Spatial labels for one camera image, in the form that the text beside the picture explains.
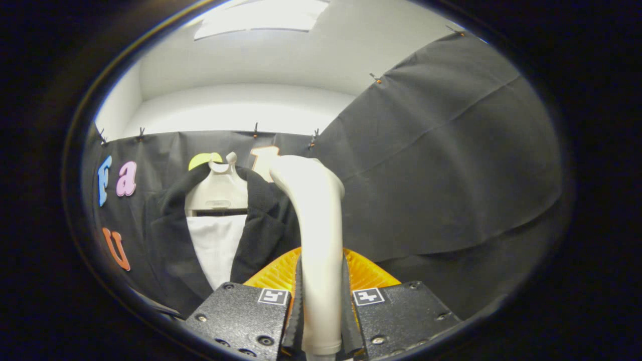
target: black fabric backdrop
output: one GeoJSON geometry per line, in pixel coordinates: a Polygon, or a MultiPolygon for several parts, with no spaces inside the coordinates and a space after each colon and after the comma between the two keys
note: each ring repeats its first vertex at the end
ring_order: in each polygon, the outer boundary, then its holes
{"type": "Polygon", "coordinates": [[[346,247],[382,261],[465,249],[535,219],[560,196],[559,152],[528,82],[453,34],[372,84],[311,156],[345,186],[346,247]]]}
{"type": "Polygon", "coordinates": [[[84,184],[92,184],[91,192],[85,189],[87,206],[92,210],[96,220],[96,239],[105,257],[112,259],[107,240],[102,233],[102,227],[111,232],[118,232],[122,237],[125,256],[130,264],[130,270],[121,269],[116,262],[109,263],[115,270],[122,272],[130,286],[145,296],[159,300],[162,295],[156,294],[157,288],[152,287],[155,275],[146,258],[138,255],[146,254],[143,238],[143,213],[145,201],[159,191],[170,187],[183,174],[188,172],[189,161],[197,154],[217,152],[223,159],[229,152],[237,155],[237,165],[251,168],[254,155],[251,149],[274,145],[279,147],[281,155],[303,154],[308,150],[311,137],[291,134],[228,132],[175,132],[150,134],[142,141],[136,137],[108,141],[100,145],[97,132],[90,135],[84,184]],[[108,171],[107,200],[102,206],[98,203],[98,167],[108,157],[112,157],[112,165],[108,171]],[[131,196],[116,195],[116,183],[119,170],[129,161],[136,162],[136,188],[131,196]]]}
{"type": "MultiPolygon", "coordinates": [[[[144,200],[176,181],[194,155],[235,151],[251,168],[251,149],[275,145],[281,155],[321,160],[343,181],[344,247],[401,281],[425,282],[464,319],[526,279],[568,212],[553,121],[519,72],[472,35],[418,50],[357,97],[310,150],[309,141],[217,131],[94,141],[100,156],[85,182],[93,184],[88,206],[100,246],[111,257],[100,232],[107,227],[121,233],[125,254],[139,254],[144,200]],[[108,155],[108,197],[99,207],[96,170],[108,155]],[[128,161],[137,163],[136,191],[117,197],[117,173],[128,161]]],[[[130,279],[153,277],[133,277],[149,267],[128,260],[130,279]]],[[[144,282],[132,286],[155,298],[144,282]]]]}

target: white handle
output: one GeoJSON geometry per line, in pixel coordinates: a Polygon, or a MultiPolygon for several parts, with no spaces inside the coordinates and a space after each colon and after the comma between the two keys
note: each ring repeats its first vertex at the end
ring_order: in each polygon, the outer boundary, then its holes
{"type": "Polygon", "coordinates": [[[333,359],[341,349],[341,199],[345,189],[317,159],[284,155],[272,163],[270,175],[292,201],[299,219],[303,351],[309,359],[333,359]]]}

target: screw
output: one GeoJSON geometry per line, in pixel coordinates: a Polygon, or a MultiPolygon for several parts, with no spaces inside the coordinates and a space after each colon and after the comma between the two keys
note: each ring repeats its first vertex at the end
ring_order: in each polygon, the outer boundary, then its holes
{"type": "Polygon", "coordinates": [[[373,345],[381,345],[381,344],[383,344],[384,342],[386,342],[386,338],[385,338],[385,337],[382,337],[382,336],[375,337],[375,338],[373,338],[373,339],[371,340],[371,342],[372,342],[372,344],[373,344],[373,345]]]}
{"type": "Polygon", "coordinates": [[[228,344],[227,342],[225,342],[222,339],[215,339],[215,341],[218,342],[219,344],[223,345],[223,346],[230,347],[230,344],[228,344]]]}
{"type": "Polygon", "coordinates": [[[248,349],[239,349],[239,351],[241,351],[242,353],[244,353],[244,354],[246,354],[246,355],[250,355],[250,356],[252,356],[252,357],[256,357],[256,354],[255,354],[254,352],[251,352],[251,351],[250,351],[250,350],[248,350],[248,349]]]}
{"type": "Polygon", "coordinates": [[[259,341],[259,343],[260,343],[260,344],[262,344],[262,345],[266,345],[266,346],[272,346],[272,345],[274,345],[274,340],[273,340],[271,337],[269,337],[269,336],[260,336],[260,337],[258,338],[258,341],[259,341]]]}

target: white wall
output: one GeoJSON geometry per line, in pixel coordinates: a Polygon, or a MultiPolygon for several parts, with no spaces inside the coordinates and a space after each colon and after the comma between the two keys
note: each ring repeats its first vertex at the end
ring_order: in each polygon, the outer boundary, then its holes
{"type": "Polygon", "coordinates": [[[182,28],[142,60],[143,99],[220,84],[287,84],[358,95],[459,26],[405,0],[332,0],[309,33],[254,30],[194,41],[182,28]]]}
{"type": "Polygon", "coordinates": [[[144,102],[118,137],[191,130],[311,135],[323,131],[355,96],[277,84],[229,84],[174,92],[144,102]]]}
{"type": "Polygon", "coordinates": [[[107,141],[119,139],[134,113],[140,107],[140,63],[134,64],[114,86],[96,115],[96,128],[105,129],[107,141]]]}

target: white plastic hanger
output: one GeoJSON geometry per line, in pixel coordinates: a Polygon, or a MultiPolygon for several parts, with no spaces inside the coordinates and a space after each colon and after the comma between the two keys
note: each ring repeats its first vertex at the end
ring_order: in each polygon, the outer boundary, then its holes
{"type": "Polygon", "coordinates": [[[186,216],[211,215],[212,211],[247,211],[247,181],[236,173],[236,153],[225,159],[227,164],[217,164],[211,158],[210,173],[185,197],[186,216]]]}

